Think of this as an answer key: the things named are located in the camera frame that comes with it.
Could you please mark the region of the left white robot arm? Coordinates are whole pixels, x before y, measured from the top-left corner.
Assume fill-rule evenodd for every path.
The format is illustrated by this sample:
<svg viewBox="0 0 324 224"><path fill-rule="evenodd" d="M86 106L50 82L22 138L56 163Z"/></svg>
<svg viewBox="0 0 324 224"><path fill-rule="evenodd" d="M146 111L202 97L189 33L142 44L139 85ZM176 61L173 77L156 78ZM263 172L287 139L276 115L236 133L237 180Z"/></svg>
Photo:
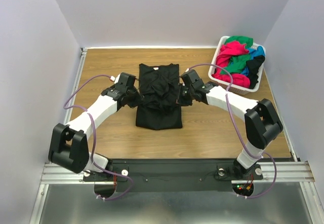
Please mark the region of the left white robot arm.
<svg viewBox="0 0 324 224"><path fill-rule="evenodd" d="M141 96L134 86L136 77L122 72L110 77L114 84L101 92L83 113L66 124L57 124L52 132L48 159L74 173L93 171L101 180L112 177L109 159L89 149L88 140L97 139L97 128L125 105L136 107Z"/></svg>

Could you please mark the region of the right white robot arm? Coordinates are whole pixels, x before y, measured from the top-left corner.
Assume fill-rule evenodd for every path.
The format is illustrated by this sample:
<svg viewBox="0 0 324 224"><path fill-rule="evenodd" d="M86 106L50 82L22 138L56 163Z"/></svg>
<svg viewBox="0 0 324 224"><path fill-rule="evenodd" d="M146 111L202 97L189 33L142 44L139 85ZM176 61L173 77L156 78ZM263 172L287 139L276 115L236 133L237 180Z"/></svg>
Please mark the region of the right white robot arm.
<svg viewBox="0 0 324 224"><path fill-rule="evenodd" d="M248 99L213 82L204 83L193 69L182 74L181 79L191 98L229 112L232 121L235 115L245 123L247 143L242 144L243 149L234 160L233 173L237 178L248 176L267 146L284 129L272 102Z"/></svg>

